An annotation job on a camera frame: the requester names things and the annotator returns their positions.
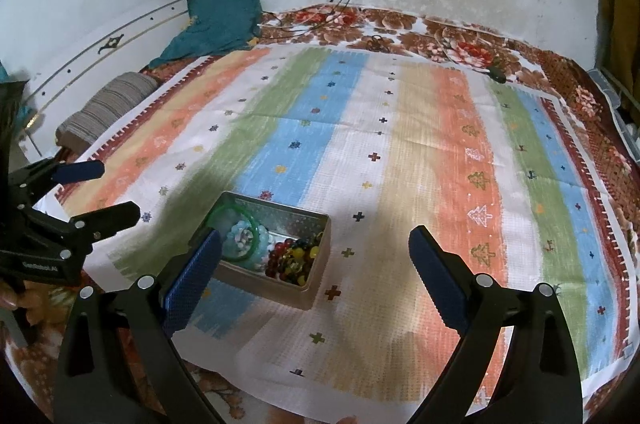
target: bed headboard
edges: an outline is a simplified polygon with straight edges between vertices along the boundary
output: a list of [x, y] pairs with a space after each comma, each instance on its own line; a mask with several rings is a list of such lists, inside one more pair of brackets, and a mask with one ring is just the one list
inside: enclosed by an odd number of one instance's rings
[[101, 87], [158, 57], [188, 24], [187, 0], [153, 0], [103, 25], [49, 61], [27, 86], [37, 118], [19, 140], [30, 162], [57, 151], [55, 131]]

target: blue stripe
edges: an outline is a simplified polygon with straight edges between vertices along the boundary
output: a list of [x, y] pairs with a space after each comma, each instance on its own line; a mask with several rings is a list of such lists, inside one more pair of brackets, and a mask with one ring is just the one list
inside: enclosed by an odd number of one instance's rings
[[349, 52], [327, 57], [287, 118], [280, 119], [270, 140], [240, 175], [236, 191], [251, 197], [268, 191], [277, 203], [300, 203], [368, 58]]
[[[587, 288], [588, 375], [592, 375], [614, 358], [612, 337], [615, 335], [616, 321], [612, 308], [615, 303], [610, 290], [604, 249], [598, 229], [594, 226], [593, 218], [590, 215], [591, 204], [588, 199], [588, 191], [582, 187], [580, 175], [562, 146], [555, 126], [546, 115], [538, 98], [520, 90], [517, 90], [517, 93], [529, 112], [540, 142], [545, 149], [546, 158], [556, 173], [555, 177], [539, 178], [558, 179], [560, 192], [572, 221], [578, 256]], [[608, 307], [609, 309], [601, 315], [598, 313], [599, 307]]]
[[[299, 204], [318, 170], [335, 125], [342, 117], [368, 57], [368, 54], [350, 52], [330, 54], [287, 116], [278, 120], [273, 135], [238, 177], [234, 190], [252, 197], [270, 191], [272, 201]], [[290, 147], [294, 142], [300, 145]], [[277, 166], [283, 166], [286, 171], [277, 173]], [[195, 322], [197, 328], [218, 339], [223, 338], [261, 299], [215, 279], [209, 282], [208, 288], [211, 293], [196, 306], [191, 324]]]

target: orange stripe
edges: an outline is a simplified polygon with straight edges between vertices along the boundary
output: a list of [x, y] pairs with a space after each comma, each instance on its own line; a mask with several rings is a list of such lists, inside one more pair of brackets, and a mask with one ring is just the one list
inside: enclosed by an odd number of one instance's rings
[[165, 154], [193, 117], [270, 49], [233, 52], [212, 64], [158, 109], [105, 164], [99, 181], [86, 182], [65, 202], [69, 215], [116, 203], [158, 157]]
[[[502, 240], [500, 192], [494, 175], [494, 156], [484, 132], [484, 124], [474, 107], [464, 74], [458, 70], [433, 67], [431, 77], [437, 83], [442, 146], [436, 164], [439, 188], [438, 213], [429, 227], [447, 252], [460, 254], [474, 273], [491, 274], [501, 285], [507, 285], [507, 267]], [[473, 155], [480, 155], [476, 160]], [[477, 209], [482, 220], [483, 207], [491, 216], [486, 227], [476, 223], [467, 213]], [[458, 336], [446, 332], [432, 309], [423, 313], [422, 330], [432, 343], [438, 336], [438, 352], [430, 350], [429, 361], [442, 371], [453, 353]], [[494, 357], [483, 383], [486, 396], [491, 396], [504, 362], [504, 339], [498, 339]]]

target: striped bolster pillow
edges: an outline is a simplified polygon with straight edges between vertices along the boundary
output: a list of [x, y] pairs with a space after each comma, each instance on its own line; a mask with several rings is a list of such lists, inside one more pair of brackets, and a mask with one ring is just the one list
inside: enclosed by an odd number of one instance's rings
[[113, 79], [56, 130], [58, 146], [84, 153], [120, 117], [151, 95], [159, 84], [153, 77], [129, 71]]

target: brown curtain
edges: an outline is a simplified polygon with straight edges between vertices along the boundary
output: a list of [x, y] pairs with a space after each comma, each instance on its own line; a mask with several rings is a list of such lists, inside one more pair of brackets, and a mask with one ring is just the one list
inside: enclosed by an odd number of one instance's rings
[[[600, 0], [599, 66], [640, 101], [640, 0]], [[640, 125], [640, 111], [623, 96], [623, 108]]]

